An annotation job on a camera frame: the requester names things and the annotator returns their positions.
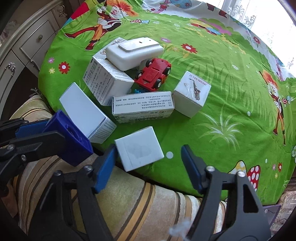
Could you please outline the white barcode medicine box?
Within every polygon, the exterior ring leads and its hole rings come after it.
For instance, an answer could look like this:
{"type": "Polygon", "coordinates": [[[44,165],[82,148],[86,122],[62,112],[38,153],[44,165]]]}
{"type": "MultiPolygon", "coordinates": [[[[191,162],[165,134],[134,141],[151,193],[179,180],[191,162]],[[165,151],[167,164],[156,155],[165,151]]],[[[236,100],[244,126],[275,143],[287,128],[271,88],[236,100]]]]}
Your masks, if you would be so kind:
{"type": "Polygon", "coordinates": [[[174,109],[170,91],[128,94],[112,99],[112,115],[119,123],[167,118],[174,109]]]}

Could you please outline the white plastic device case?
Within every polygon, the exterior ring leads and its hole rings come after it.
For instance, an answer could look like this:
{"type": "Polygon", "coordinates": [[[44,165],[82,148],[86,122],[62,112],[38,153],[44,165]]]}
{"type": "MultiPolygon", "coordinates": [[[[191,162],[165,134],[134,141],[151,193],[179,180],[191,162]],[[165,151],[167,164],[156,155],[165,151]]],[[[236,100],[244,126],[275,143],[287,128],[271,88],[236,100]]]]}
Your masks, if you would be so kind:
{"type": "Polygon", "coordinates": [[[163,52],[160,43],[148,37],[124,41],[105,49],[107,59],[121,71],[140,66],[142,61],[156,58],[163,52]]]}

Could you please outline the blue plastic cube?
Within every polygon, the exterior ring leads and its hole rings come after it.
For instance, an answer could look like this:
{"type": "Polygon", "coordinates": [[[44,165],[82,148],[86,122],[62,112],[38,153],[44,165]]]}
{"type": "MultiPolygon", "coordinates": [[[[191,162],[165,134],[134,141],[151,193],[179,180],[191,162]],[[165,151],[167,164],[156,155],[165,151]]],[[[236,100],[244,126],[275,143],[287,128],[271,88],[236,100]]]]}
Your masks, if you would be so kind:
{"type": "Polygon", "coordinates": [[[78,166],[93,154],[88,137],[62,110],[58,110],[50,118],[43,130],[44,133],[52,131],[57,131],[65,137],[65,145],[57,155],[68,164],[78,166]]]}

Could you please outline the red toy car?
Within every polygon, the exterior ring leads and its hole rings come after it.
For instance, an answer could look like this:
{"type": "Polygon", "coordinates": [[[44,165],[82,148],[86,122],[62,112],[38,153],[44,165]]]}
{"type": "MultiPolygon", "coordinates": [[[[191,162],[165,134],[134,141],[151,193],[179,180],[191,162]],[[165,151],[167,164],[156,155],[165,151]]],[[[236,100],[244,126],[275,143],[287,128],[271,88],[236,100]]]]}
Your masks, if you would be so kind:
{"type": "Polygon", "coordinates": [[[171,63],[161,58],[146,61],[145,67],[135,75],[135,83],[147,91],[157,91],[171,72],[171,63]]]}

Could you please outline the striped beige cushion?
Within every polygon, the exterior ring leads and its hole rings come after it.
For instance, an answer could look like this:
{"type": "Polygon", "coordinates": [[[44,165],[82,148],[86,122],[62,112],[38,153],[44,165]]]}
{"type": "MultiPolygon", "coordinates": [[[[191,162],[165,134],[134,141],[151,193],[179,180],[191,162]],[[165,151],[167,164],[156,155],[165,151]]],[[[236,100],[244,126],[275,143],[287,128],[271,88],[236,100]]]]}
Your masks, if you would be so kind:
{"type": "MultiPolygon", "coordinates": [[[[30,119],[34,107],[12,119],[30,119]]],[[[184,240],[204,199],[145,182],[114,166],[95,193],[92,154],[78,166],[58,155],[29,162],[1,185],[1,240],[184,240]]]]}

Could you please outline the white flat box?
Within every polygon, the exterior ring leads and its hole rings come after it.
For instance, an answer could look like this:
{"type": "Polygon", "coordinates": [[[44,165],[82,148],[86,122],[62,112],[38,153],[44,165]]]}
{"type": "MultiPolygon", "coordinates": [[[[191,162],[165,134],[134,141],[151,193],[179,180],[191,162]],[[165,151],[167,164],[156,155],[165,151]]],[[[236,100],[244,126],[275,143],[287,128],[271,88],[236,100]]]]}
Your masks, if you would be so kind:
{"type": "Polygon", "coordinates": [[[59,99],[64,111],[90,142],[103,144],[116,124],[74,82],[59,99]]]}

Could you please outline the green cartoon tablecloth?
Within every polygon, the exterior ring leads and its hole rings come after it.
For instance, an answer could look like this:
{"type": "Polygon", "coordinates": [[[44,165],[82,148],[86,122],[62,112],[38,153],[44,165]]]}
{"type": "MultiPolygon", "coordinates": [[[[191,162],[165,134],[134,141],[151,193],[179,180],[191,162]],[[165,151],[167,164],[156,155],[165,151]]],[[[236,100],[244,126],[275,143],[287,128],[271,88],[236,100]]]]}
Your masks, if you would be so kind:
{"type": "Polygon", "coordinates": [[[54,38],[39,72],[53,110],[76,83],[95,100],[86,69],[116,39],[149,37],[171,72],[160,91],[175,109],[168,118],[117,124],[107,139],[152,126],[166,157],[138,169],[147,178],[194,194],[178,149],[188,144],[223,172],[242,170],[263,204],[276,203],[295,168],[295,76],[243,24],[200,1],[85,1],[54,38]]]}

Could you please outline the cream drawer cabinet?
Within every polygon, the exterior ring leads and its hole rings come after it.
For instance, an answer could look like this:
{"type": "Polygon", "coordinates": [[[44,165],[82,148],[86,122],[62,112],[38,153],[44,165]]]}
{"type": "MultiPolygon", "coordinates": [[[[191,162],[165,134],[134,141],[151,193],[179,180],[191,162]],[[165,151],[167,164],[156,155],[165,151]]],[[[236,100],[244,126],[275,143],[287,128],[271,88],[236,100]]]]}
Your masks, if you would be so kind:
{"type": "Polygon", "coordinates": [[[17,1],[1,33],[1,120],[37,89],[54,37],[68,18],[65,1],[17,1]]]}

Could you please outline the white text medicine box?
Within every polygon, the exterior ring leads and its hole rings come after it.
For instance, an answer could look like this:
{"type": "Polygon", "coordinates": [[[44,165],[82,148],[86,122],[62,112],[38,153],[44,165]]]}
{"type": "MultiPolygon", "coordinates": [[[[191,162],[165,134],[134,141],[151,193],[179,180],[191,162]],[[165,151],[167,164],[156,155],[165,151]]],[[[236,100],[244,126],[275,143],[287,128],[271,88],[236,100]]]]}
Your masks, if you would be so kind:
{"type": "Polygon", "coordinates": [[[134,80],[109,60],[92,57],[83,80],[102,106],[110,106],[114,96],[127,95],[134,80]]]}

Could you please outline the white saxophone music box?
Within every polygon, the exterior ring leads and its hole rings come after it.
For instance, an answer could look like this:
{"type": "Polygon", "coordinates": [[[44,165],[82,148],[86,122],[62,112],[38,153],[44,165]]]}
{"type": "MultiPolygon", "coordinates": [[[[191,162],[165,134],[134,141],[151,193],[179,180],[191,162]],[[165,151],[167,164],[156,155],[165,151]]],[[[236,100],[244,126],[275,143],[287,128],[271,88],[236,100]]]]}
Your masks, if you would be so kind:
{"type": "Polygon", "coordinates": [[[204,106],[211,84],[186,71],[173,91],[175,110],[192,118],[204,106]]]}

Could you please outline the purple white cardboard box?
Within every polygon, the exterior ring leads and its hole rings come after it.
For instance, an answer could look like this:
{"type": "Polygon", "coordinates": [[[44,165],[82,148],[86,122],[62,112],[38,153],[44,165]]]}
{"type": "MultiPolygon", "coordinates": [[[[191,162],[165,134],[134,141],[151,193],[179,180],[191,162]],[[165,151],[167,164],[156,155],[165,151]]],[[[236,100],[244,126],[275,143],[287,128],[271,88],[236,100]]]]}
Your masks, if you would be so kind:
{"type": "Polygon", "coordinates": [[[278,219],[278,215],[281,209],[280,204],[275,204],[275,205],[265,205],[263,206],[264,213],[267,217],[269,227],[271,228],[273,224],[275,224],[278,219]]]}

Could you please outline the plain white square box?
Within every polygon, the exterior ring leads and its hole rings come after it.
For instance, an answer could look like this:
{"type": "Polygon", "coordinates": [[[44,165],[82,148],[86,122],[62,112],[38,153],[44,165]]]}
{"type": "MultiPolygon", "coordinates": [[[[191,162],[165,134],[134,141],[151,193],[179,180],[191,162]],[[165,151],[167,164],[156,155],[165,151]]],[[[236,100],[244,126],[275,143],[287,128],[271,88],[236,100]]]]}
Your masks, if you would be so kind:
{"type": "Polygon", "coordinates": [[[115,145],[126,172],[164,158],[163,151],[152,126],[116,139],[115,145]]]}

